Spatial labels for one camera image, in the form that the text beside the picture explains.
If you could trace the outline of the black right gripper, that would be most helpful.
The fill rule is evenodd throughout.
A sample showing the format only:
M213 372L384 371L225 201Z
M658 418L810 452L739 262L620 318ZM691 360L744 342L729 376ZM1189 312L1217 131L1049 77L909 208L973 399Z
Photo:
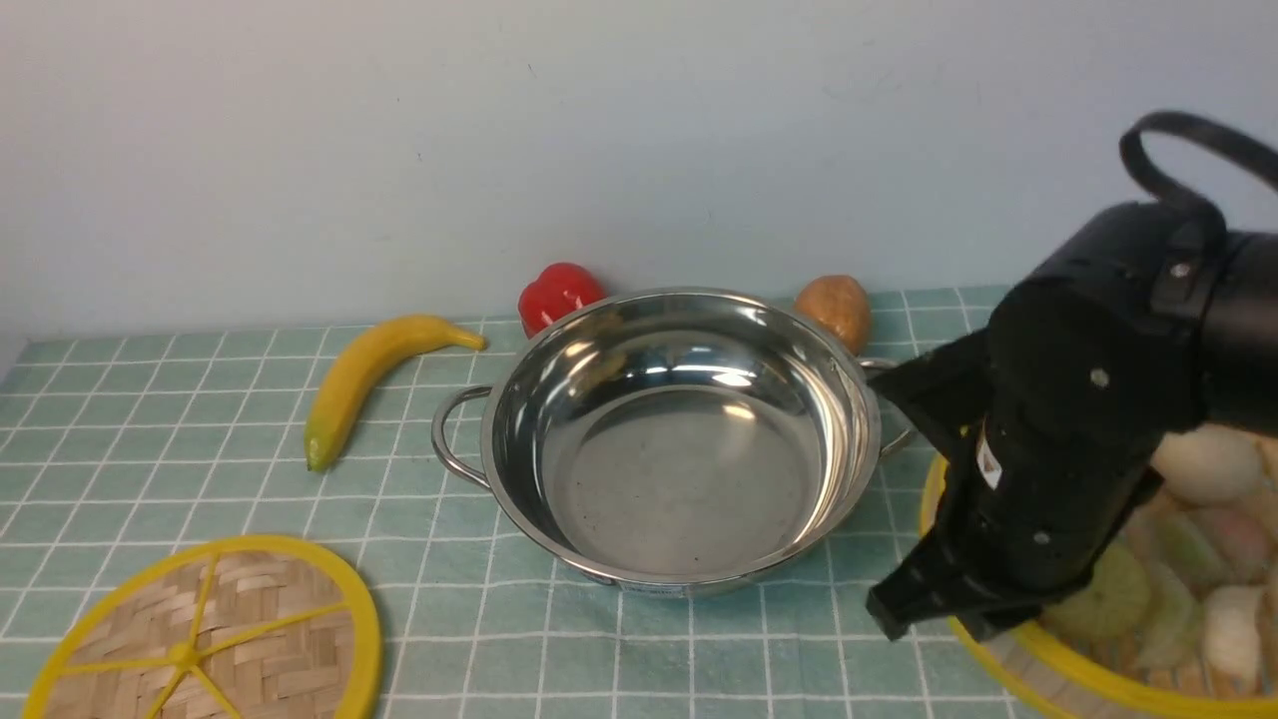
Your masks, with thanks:
M955 618L976 641L1079 590L1195 427L1197 336L1227 246L1215 209L1104 209L975 331L869 378L950 461L944 520L869 591L889 641Z

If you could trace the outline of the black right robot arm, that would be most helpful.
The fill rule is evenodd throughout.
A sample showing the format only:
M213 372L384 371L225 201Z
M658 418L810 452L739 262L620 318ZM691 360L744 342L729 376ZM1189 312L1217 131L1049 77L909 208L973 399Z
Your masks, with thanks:
M875 375L947 461L921 541L872 587L889 640L978 640L1085 587L1160 476L1169 433L1275 433L1275 238L1153 202L1100 211L987 324Z

